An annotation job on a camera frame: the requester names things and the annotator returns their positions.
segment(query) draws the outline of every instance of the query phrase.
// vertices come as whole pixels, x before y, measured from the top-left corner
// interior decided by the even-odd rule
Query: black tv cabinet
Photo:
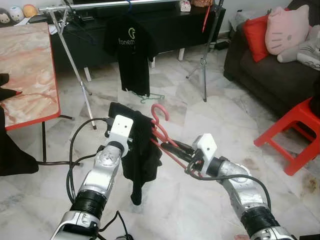
[[[203,21],[207,8],[192,6],[191,12],[180,12],[177,7],[160,11],[133,13],[154,37],[160,52],[182,49],[190,46],[205,44],[214,21],[214,12],[210,12],[204,33]],[[218,36],[226,10],[222,9],[218,22],[215,40]],[[91,38],[78,27],[68,24],[63,31],[64,39],[78,69],[116,62],[117,58],[103,51],[106,22],[110,17],[96,16],[94,20],[85,23],[83,28]],[[67,54],[58,34],[51,35],[51,45],[56,71],[71,68]]]

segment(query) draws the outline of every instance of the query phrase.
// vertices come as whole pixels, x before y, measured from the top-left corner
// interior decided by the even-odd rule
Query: dark sofa
[[[288,8],[295,10],[305,4],[310,8],[310,25],[320,24],[319,0],[293,0]],[[313,82],[319,78],[320,72],[297,61],[280,63],[274,55],[254,62],[242,24],[238,26],[229,46],[224,76],[244,85],[277,115],[283,116],[313,95]]]

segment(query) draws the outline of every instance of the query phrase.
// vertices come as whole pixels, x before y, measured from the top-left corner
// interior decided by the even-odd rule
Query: black t-shirt
[[[106,25],[104,50],[117,53],[122,90],[138,95],[150,95],[148,59],[157,55],[151,35],[135,19],[122,15],[110,19]]]

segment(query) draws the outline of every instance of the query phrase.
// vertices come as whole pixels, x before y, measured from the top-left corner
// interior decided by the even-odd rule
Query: small figurine
[[[18,6],[12,6],[9,10],[10,16],[16,23],[21,22],[25,18],[24,12]]]
[[[0,26],[11,26],[13,21],[10,14],[4,8],[0,8]]]
[[[38,14],[37,9],[32,4],[26,4],[23,6],[23,14],[26,18],[31,18]]]

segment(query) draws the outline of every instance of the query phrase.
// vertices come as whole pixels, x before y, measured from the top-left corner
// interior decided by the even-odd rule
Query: red plastic stool
[[[284,169],[284,172],[290,176],[294,175],[308,161],[314,159],[320,153],[320,119],[311,112],[309,108],[310,99],[311,98],[292,108],[286,115],[284,115],[253,142],[257,147],[260,147],[264,143],[269,143],[279,153],[281,153],[289,161],[289,165]],[[316,137],[312,137],[310,134],[300,128],[297,125],[298,122],[302,122],[312,129],[315,132]],[[295,128],[298,132],[311,141],[311,144],[306,147],[296,158],[292,157],[279,144],[272,140],[277,133],[289,128]]]

